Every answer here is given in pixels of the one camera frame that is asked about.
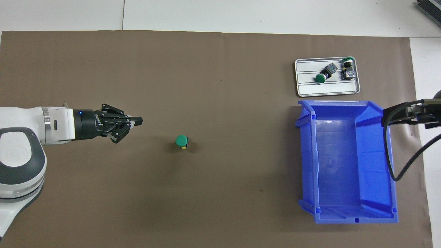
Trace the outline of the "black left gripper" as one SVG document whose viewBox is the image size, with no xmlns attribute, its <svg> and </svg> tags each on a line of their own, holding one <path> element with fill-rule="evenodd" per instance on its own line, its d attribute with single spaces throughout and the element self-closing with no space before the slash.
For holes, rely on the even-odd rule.
<svg viewBox="0 0 441 248">
<path fill-rule="evenodd" d="M 73 110 L 75 140 L 87 140 L 95 137 L 108 136 L 113 143 L 119 143 L 134 126 L 142 125 L 143 119 L 138 116 L 129 116 L 123 110 L 105 103 L 99 110 Z M 117 124 L 110 130 L 105 122 L 127 122 Z"/>
</svg>

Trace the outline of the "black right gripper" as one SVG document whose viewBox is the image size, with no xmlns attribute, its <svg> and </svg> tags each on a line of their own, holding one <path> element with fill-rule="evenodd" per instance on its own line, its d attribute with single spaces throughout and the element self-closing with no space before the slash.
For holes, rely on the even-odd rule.
<svg viewBox="0 0 441 248">
<path fill-rule="evenodd" d="M 436 105 L 432 105 L 431 113 L 434 116 L 435 122 L 427 124 L 427 129 L 437 128 L 441 126 L 441 91 L 438 91 L 434 100 L 438 100 Z M 425 113 L 425 103 L 401 103 L 382 111 L 381 125 L 387 127 L 390 125 L 408 124 L 418 125 L 423 124 L 421 120 Z"/>
</svg>

